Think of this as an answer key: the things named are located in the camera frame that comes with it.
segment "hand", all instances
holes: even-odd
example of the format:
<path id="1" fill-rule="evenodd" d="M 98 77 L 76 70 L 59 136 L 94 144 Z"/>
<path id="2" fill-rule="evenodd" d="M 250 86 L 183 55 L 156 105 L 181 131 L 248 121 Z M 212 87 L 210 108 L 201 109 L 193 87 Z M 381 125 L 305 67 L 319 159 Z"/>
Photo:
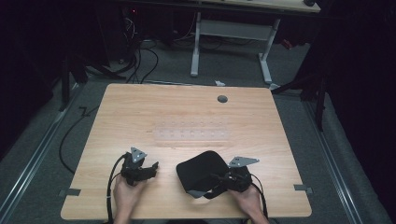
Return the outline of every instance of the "hand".
<path id="1" fill-rule="evenodd" d="M 261 207 L 260 193 L 252 185 L 244 192 L 228 190 L 235 198 L 239 208 L 247 214 L 254 224 L 269 224 L 268 219 L 264 216 Z"/>
<path id="2" fill-rule="evenodd" d="M 116 177 L 116 185 L 114 187 L 114 198 L 117 206 L 115 224 L 129 223 L 131 214 L 137 206 L 146 183 L 147 180 L 137 182 L 135 186 L 130 186 L 121 175 Z"/>

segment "table leg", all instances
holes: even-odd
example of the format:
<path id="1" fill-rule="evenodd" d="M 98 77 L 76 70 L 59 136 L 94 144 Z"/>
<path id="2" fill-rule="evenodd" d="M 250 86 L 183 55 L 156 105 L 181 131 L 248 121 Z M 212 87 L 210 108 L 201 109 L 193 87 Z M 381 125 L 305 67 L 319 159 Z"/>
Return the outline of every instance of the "table leg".
<path id="1" fill-rule="evenodd" d="M 191 76 L 198 77 L 198 66 L 199 66 L 199 38 L 201 34 L 201 12 L 197 12 L 197 22 L 195 25 L 195 46 L 194 53 L 192 54 L 191 63 Z"/>
<path id="2" fill-rule="evenodd" d="M 274 42 L 274 38 L 275 38 L 279 23 L 280 23 L 280 19 L 275 20 L 274 25 L 273 25 L 271 32 L 268 36 L 268 39 L 266 41 L 264 52 L 259 54 L 260 65 L 262 66 L 262 75 L 264 76 L 264 81 L 267 84 L 272 83 L 270 70 L 268 69 L 268 64 L 267 64 L 267 57 L 270 52 L 271 46 Z"/>

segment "black device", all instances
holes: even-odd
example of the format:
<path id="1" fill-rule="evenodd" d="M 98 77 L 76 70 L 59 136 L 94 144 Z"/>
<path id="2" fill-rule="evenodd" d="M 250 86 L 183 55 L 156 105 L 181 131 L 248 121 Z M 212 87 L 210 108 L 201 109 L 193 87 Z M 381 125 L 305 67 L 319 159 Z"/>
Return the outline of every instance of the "black device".
<path id="1" fill-rule="evenodd" d="M 155 162 L 151 167 L 142 168 L 146 156 L 147 154 L 144 153 L 143 151 L 140 151 L 135 147 L 131 147 L 131 153 L 126 152 L 114 164 L 114 167 L 111 170 L 110 178 L 108 179 L 108 184 L 107 184 L 106 204 L 107 204 L 108 224 L 112 224 L 114 222 L 113 213 L 111 209 L 110 187 L 114 179 L 113 175 L 117 165 L 122 159 L 124 159 L 124 163 L 122 165 L 120 174 L 126 178 L 126 181 L 129 185 L 135 186 L 136 182 L 151 179 L 152 177 L 155 177 L 155 175 L 157 174 L 158 162 Z"/>
<path id="2" fill-rule="evenodd" d="M 225 189 L 244 192 L 251 185 L 250 171 L 246 166 L 230 168 L 224 176 L 213 175 Z"/>
<path id="3" fill-rule="evenodd" d="M 234 157 L 227 165 L 217 152 L 206 151 L 179 163 L 176 169 L 183 189 L 193 198 L 214 199 L 228 189 L 244 192 L 253 186 L 262 197 L 262 212 L 268 217 L 262 188 L 259 189 L 253 183 L 251 177 L 255 175 L 251 174 L 247 168 L 247 165 L 258 161 L 257 159 Z"/>
<path id="4" fill-rule="evenodd" d="M 158 162 L 155 162 L 151 167 L 142 168 L 145 158 L 140 158 L 145 154 L 137 150 L 138 149 L 133 148 L 133 154 L 129 152 L 125 154 L 126 158 L 120 171 L 121 175 L 126 178 L 127 183 L 131 186 L 134 186 L 135 181 L 142 181 L 155 177 L 158 169 Z M 134 158 L 134 152 L 139 155 L 137 158 Z"/>

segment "cable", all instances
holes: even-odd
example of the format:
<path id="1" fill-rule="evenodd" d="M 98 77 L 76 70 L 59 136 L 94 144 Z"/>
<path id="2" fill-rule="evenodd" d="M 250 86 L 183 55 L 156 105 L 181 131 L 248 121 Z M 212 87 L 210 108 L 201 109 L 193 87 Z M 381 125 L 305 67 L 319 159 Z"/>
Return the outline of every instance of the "cable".
<path id="1" fill-rule="evenodd" d="M 145 74 L 145 75 L 143 76 L 142 80 L 140 81 L 140 84 L 143 84 L 143 82 L 145 81 L 145 79 L 154 71 L 154 69 L 157 67 L 158 61 L 159 61 L 159 58 L 158 58 L 158 54 L 157 54 L 157 53 L 155 53 L 155 52 L 152 51 L 151 49 L 146 49 L 146 50 L 148 50 L 148 51 L 150 51 L 151 53 L 153 53 L 153 54 L 155 55 L 155 58 L 157 59 L 157 61 L 155 62 L 154 67 L 153 67 L 147 74 Z"/>
<path id="2" fill-rule="evenodd" d="M 197 13 L 195 12 L 195 13 L 194 13 L 194 17 L 192 18 L 192 23 L 191 23 L 191 26 L 190 26 L 190 30 L 189 30 L 183 37 L 181 37 L 181 38 L 179 38 L 179 39 L 174 39 L 174 42 L 177 42 L 178 40 L 188 39 L 188 38 L 191 38 L 191 37 L 195 36 L 195 35 L 190 35 L 190 36 L 188 36 L 188 35 L 191 33 L 192 27 L 193 27 L 194 24 L 195 24 L 195 18 L 196 18 L 196 16 L 197 16 Z"/>
<path id="3" fill-rule="evenodd" d="M 134 72 L 128 77 L 128 79 L 126 80 L 125 83 L 129 83 L 129 81 L 131 81 L 131 78 L 134 78 L 134 76 L 137 76 L 137 70 L 139 69 L 140 62 L 142 61 L 142 54 L 140 52 L 140 47 L 138 48 L 137 52 L 138 52 L 138 56 L 139 56 L 138 64 L 137 64 L 137 66 L 136 66 L 136 64 L 134 65 Z"/>
<path id="4" fill-rule="evenodd" d="M 174 42 L 174 43 L 175 43 L 176 45 L 178 45 L 178 46 L 181 46 L 181 47 L 188 47 L 188 46 L 191 46 L 191 45 L 193 45 L 193 44 L 195 43 L 195 41 L 192 40 L 192 41 L 189 41 L 188 44 L 180 44 L 181 41 L 186 41 L 186 40 L 188 40 L 188 38 L 185 38 L 184 40 L 179 40 L 179 41 Z"/>
<path id="5" fill-rule="evenodd" d="M 62 165 L 64 166 L 64 168 L 66 168 L 71 174 L 75 174 L 75 171 L 72 170 L 65 162 L 64 162 L 64 157 L 62 155 L 62 149 L 64 146 L 64 140 L 66 139 L 67 135 L 70 134 L 70 132 L 85 118 L 87 118 L 93 111 L 97 110 L 99 108 L 99 105 L 97 107 L 95 107 L 94 109 L 90 110 L 87 114 L 82 115 L 81 118 L 79 118 L 66 132 L 66 134 L 64 135 L 64 137 L 62 138 L 61 144 L 59 145 L 59 159 L 61 160 Z"/>
<path id="6" fill-rule="evenodd" d="M 127 157 L 127 154 L 122 155 L 119 157 L 119 159 L 116 161 L 116 163 L 113 166 L 113 169 L 111 170 L 110 177 L 108 178 L 108 183 L 107 183 L 107 195 L 106 195 L 106 206 L 107 206 L 107 215 L 108 215 L 108 222 L 109 224 L 113 224 L 114 219 L 113 219 L 113 211 L 111 209 L 111 183 L 113 182 L 114 178 L 117 176 L 114 176 L 114 171 L 117 168 L 117 165 L 122 159 L 125 159 Z"/>
<path id="7" fill-rule="evenodd" d="M 117 177 L 117 175 L 120 175 L 120 174 L 121 174 L 121 173 L 118 173 L 118 174 L 114 175 L 113 178 L 111 179 L 111 182 L 113 182 L 114 179 Z"/>
<path id="8" fill-rule="evenodd" d="M 218 49 L 218 48 L 220 48 L 221 46 L 222 46 L 222 44 L 223 44 L 223 42 L 222 42 L 222 40 L 216 40 L 216 38 L 215 37 L 213 37 L 213 38 L 209 38 L 208 36 L 205 36 L 205 39 L 206 40 L 210 40 L 210 39 L 214 39 L 215 41 L 212 41 L 212 42 L 219 42 L 219 44 L 217 45 L 217 46 L 215 46 L 214 48 L 205 48 L 205 47 L 203 47 L 203 45 L 201 45 L 200 44 L 200 48 L 201 49 L 206 49 L 206 50 L 214 50 L 214 49 Z"/>
<path id="9" fill-rule="evenodd" d="M 252 176 L 254 176 L 257 181 L 259 181 L 260 186 L 262 188 L 262 182 L 260 181 L 259 178 L 257 178 L 257 176 L 251 174 Z M 259 191 L 260 195 L 262 196 L 262 212 L 264 213 L 264 216 L 268 219 L 268 211 L 267 211 L 267 203 L 265 202 L 265 197 L 264 197 L 264 193 L 262 189 L 259 189 L 259 187 L 257 187 L 257 185 L 255 185 L 254 183 L 251 183 L 251 185 Z"/>
<path id="10" fill-rule="evenodd" d="M 245 43 L 238 43 L 238 42 L 235 42 L 235 41 L 231 41 L 229 39 L 230 38 L 222 38 L 222 41 L 225 42 L 225 43 L 228 43 L 228 44 L 233 44 L 233 45 L 238 45 L 238 46 L 245 46 L 245 45 L 251 44 L 252 42 L 257 42 L 258 41 L 258 40 L 255 40 L 255 39 L 249 39 L 249 40 L 246 40 Z"/>

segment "table top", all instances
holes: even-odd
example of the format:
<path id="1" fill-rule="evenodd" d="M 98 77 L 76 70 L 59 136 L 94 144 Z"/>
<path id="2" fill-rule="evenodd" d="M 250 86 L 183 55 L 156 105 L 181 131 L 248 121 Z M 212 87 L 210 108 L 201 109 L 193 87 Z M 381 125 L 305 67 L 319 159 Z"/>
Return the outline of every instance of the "table top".
<path id="1" fill-rule="evenodd" d="M 244 7 L 265 7 L 300 12 L 320 12 L 318 4 L 309 7 L 303 0 L 201 0 L 201 2 L 230 4 Z"/>
<path id="2" fill-rule="evenodd" d="M 220 103 L 220 95 L 228 101 Z M 80 194 L 66 196 L 62 218 L 107 218 L 111 169 L 131 147 L 148 154 L 143 167 L 160 165 L 132 218 L 244 217 L 228 192 L 209 201 L 182 188 L 177 164 L 208 150 L 227 163 L 260 160 L 248 169 L 262 182 L 270 217 L 311 214 L 305 192 L 294 189 L 303 183 L 268 89 L 110 84 L 70 186 Z"/>

